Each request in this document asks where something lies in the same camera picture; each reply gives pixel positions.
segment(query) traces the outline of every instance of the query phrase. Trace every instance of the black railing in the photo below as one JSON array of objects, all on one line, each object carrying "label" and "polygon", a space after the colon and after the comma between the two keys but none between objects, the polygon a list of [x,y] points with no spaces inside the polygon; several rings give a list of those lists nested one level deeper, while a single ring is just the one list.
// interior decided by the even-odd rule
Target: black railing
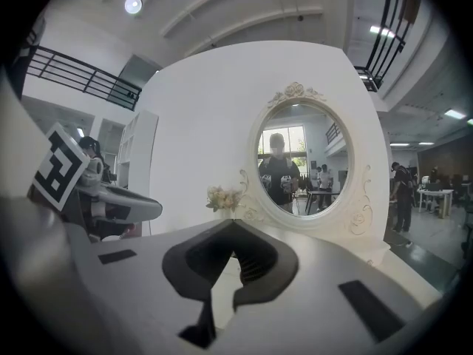
[{"label": "black railing", "polygon": [[340,128],[338,127],[338,125],[334,122],[332,124],[332,126],[327,130],[327,132],[325,133],[326,137],[327,137],[327,144],[330,144],[330,142],[332,142],[335,138],[338,137],[338,135],[340,134]]},{"label": "black railing", "polygon": [[358,76],[360,77],[361,81],[363,81],[363,84],[368,89],[368,91],[377,92],[378,87],[376,86],[375,78],[373,77],[372,73],[366,67],[355,66],[355,69],[358,72]]},{"label": "black railing", "polygon": [[141,88],[90,64],[39,46],[28,74],[54,81],[129,110],[135,110]]},{"label": "black railing", "polygon": [[[306,158],[307,152],[306,151],[292,151],[292,152],[285,152],[285,157],[287,158]],[[271,153],[266,154],[258,154],[258,159],[266,159],[271,156]]]},{"label": "black railing", "polygon": [[[405,38],[411,24],[415,21],[419,4],[420,0],[385,0],[384,2],[380,29],[367,65],[356,67],[357,70],[363,70],[362,75],[372,78],[372,83],[377,89],[383,84],[384,76],[406,44]],[[368,83],[364,80],[363,82],[368,88]]]}]

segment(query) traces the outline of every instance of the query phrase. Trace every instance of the flower bouquet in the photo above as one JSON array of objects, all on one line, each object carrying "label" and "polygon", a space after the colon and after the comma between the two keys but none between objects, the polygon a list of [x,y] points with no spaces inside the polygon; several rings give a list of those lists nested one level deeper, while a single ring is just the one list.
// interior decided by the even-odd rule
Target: flower bouquet
[{"label": "flower bouquet", "polygon": [[231,209],[235,212],[235,208],[242,198],[242,192],[233,189],[224,191],[221,186],[211,186],[207,189],[207,198],[208,204],[206,207],[213,209],[214,212],[218,209]]}]

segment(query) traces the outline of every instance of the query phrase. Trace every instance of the decorative scroll carving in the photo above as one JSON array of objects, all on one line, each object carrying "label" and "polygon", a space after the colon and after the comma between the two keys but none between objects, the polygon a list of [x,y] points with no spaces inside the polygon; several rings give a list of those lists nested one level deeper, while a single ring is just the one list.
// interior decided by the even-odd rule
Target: decorative scroll carving
[{"label": "decorative scroll carving", "polygon": [[240,198],[239,204],[236,209],[242,209],[242,218],[245,218],[246,220],[263,221],[265,219],[265,216],[254,207],[254,199],[248,193],[248,189],[250,186],[248,175],[244,169],[240,169],[239,173],[241,174],[244,180],[239,182],[242,185],[242,197]]},{"label": "decorative scroll carving", "polygon": [[353,204],[353,210],[348,214],[346,226],[354,235],[361,235],[371,227],[372,223],[372,209],[370,198],[367,194],[366,186],[371,183],[368,178],[371,166],[368,164],[363,171],[363,178],[361,179],[361,189],[363,195]]},{"label": "decorative scroll carving", "polygon": [[268,102],[268,108],[272,108],[290,98],[310,98],[317,101],[327,101],[322,94],[313,88],[304,89],[302,84],[293,82],[285,88],[284,92],[277,92],[274,95],[273,99]]}]

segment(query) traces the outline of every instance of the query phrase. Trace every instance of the face mask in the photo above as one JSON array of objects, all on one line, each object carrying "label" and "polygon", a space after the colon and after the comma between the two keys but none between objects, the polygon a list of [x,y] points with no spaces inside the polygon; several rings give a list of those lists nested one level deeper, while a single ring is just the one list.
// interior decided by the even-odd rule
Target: face mask
[{"label": "face mask", "polygon": [[284,147],[271,147],[271,152],[277,158],[282,158],[284,155]]}]

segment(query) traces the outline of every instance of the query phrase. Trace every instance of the oval mirror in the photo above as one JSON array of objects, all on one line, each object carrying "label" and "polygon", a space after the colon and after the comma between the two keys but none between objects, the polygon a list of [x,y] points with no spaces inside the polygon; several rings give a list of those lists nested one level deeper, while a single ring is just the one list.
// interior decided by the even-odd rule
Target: oval mirror
[{"label": "oval mirror", "polygon": [[275,109],[262,126],[256,157],[269,198],[297,216],[332,205],[348,175],[347,147],[333,118],[301,101]]}]

